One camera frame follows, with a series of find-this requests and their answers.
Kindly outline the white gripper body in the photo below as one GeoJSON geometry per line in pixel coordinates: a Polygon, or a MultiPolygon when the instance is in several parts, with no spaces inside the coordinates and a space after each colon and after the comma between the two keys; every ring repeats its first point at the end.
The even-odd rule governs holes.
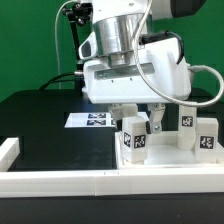
{"type": "MultiPolygon", "coordinates": [[[[150,83],[163,94],[186,100],[191,92],[190,72],[185,59],[176,63],[179,46],[176,38],[150,43],[138,50],[141,68],[150,83]]],[[[142,79],[135,65],[110,68],[106,58],[84,64],[87,95],[95,104],[167,103],[142,79]]]]}

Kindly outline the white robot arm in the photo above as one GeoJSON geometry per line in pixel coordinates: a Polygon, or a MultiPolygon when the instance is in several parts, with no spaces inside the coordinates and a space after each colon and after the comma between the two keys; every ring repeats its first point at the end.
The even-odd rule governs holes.
{"type": "Polygon", "coordinates": [[[191,72],[181,38],[169,31],[155,33],[159,19],[194,15],[206,0],[89,0],[92,32],[79,47],[84,61],[87,96],[110,104],[118,129],[133,116],[124,104],[147,104],[149,130],[161,131],[164,105],[186,100],[191,72]]]}

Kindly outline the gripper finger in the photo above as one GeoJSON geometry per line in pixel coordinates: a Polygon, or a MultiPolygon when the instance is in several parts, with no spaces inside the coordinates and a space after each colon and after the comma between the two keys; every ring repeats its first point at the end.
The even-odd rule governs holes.
{"type": "Polygon", "coordinates": [[[147,105],[150,112],[149,120],[147,122],[147,133],[158,134],[162,131],[162,118],[166,109],[164,103],[150,103],[147,105]]]}
{"type": "Polygon", "coordinates": [[[121,104],[111,104],[108,106],[108,111],[115,121],[115,128],[118,131],[121,131],[122,130],[122,119],[124,117],[123,111],[122,111],[122,105],[121,104]]]}

